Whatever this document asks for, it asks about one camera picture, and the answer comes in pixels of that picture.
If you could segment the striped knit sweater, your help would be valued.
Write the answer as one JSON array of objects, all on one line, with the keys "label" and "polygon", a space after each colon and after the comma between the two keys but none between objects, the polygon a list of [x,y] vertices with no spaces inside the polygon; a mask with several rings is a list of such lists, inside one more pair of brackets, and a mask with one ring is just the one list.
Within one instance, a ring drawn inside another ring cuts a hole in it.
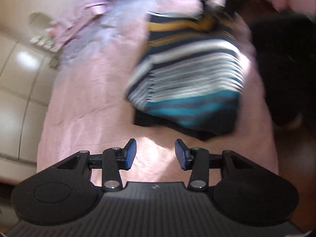
[{"label": "striped knit sweater", "polygon": [[134,123],[167,126],[202,141],[231,133],[245,86],[232,18],[148,15],[145,52],[126,91]]}]

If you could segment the dark clothes pile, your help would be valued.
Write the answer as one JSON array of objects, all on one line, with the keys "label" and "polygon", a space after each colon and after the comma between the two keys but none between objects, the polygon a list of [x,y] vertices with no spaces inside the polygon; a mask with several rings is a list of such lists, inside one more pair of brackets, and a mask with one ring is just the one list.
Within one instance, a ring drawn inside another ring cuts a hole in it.
[{"label": "dark clothes pile", "polygon": [[226,0],[239,49],[259,72],[273,123],[284,127],[303,118],[315,133],[315,16],[286,9],[246,25],[239,12],[250,0]]}]

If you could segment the pink bed sheet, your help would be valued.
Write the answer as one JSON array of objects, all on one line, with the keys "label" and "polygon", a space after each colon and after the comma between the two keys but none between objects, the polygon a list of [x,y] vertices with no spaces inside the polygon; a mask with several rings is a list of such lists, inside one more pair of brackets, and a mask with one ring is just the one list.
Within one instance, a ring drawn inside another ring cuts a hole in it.
[{"label": "pink bed sheet", "polygon": [[[76,0],[63,19],[78,16],[90,0]],[[251,32],[240,15],[232,26],[242,53],[246,88],[235,130],[201,142],[164,126],[133,124],[134,111],[125,99],[126,84],[147,39],[147,11],[200,11],[199,0],[107,0],[109,12],[94,20],[69,42],[60,57],[46,120],[38,148],[39,171],[80,150],[93,154],[137,141],[132,168],[122,171],[123,181],[188,182],[175,156],[176,139],[212,153],[233,150],[253,162],[278,172],[273,125],[261,77],[257,71]]]}]

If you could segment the folded lilac pillowcase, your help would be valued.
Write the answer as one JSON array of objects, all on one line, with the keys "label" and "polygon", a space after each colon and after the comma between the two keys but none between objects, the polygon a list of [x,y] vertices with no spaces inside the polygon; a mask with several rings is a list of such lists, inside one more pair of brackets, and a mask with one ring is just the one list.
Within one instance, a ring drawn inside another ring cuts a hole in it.
[{"label": "folded lilac pillowcase", "polygon": [[80,7],[76,15],[58,20],[49,31],[53,40],[51,51],[58,52],[72,40],[76,34],[95,18],[105,14],[108,10],[108,2],[88,3]]}]

